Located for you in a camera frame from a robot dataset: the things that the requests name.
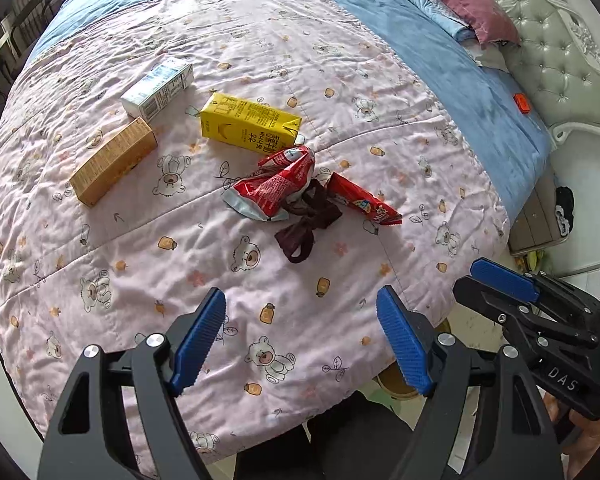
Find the black chair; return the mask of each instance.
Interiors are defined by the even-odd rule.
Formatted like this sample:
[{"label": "black chair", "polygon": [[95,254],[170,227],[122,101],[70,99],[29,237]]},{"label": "black chair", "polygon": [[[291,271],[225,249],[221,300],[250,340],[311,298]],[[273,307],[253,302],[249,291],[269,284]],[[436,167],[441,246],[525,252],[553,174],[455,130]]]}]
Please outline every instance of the black chair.
[{"label": "black chair", "polygon": [[20,75],[36,40],[56,15],[52,3],[53,0],[30,0],[16,16],[10,35],[11,46],[18,55],[16,65],[10,73],[12,80]]}]

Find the red candy wrapper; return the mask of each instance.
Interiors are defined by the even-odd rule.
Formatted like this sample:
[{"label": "red candy wrapper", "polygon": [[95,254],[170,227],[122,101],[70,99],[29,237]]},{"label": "red candy wrapper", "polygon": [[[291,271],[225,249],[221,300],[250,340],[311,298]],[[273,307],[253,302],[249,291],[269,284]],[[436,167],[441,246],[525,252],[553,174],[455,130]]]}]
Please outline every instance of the red candy wrapper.
[{"label": "red candy wrapper", "polygon": [[314,174],[315,155],[306,146],[294,146],[263,158],[259,170],[239,180],[222,199],[238,213],[254,220],[286,220],[280,206],[298,200]]},{"label": "red candy wrapper", "polygon": [[394,208],[337,173],[331,175],[327,193],[337,202],[362,211],[372,222],[380,225],[402,223],[402,215]]}]

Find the person's leg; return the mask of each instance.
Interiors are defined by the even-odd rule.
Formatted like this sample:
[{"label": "person's leg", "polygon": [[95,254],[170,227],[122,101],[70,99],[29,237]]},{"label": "person's leg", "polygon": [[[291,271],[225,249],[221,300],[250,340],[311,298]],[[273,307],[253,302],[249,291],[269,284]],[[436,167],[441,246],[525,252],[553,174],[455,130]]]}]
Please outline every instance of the person's leg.
[{"label": "person's leg", "polygon": [[[406,422],[360,392],[309,420],[307,428],[327,480],[389,478],[413,434]],[[458,476],[447,469],[445,478]]]},{"label": "person's leg", "polygon": [[324,479],[302,426],[241,451],[235,458],[234,480],[281,479]]}]

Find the green leather headboard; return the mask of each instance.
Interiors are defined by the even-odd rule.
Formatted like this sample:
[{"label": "green leather headboard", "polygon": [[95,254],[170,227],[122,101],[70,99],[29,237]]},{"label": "green leather headboard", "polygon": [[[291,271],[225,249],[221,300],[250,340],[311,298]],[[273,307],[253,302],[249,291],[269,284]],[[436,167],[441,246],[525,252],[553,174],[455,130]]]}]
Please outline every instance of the green leather headboard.
[{"label": "green leather headboard", "polygon": [[600,51],[582,17],[564,0],[496,0],[522,46],[502,53],[556,145],[573,130],[600,135]]}]

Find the yellow milk carton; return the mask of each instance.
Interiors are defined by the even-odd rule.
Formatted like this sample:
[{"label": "yellow milk carton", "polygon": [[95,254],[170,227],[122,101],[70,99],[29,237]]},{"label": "yellow milk carton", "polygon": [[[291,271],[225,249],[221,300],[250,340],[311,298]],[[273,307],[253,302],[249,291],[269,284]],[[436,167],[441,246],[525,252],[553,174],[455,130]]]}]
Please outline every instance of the yellow milk carton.
[{"label": "yellow milk carton", "polygon": [[302,144],[301,122],[302,118],[282,110],[218,92],[200,110],[203,137],[260,153]]}]

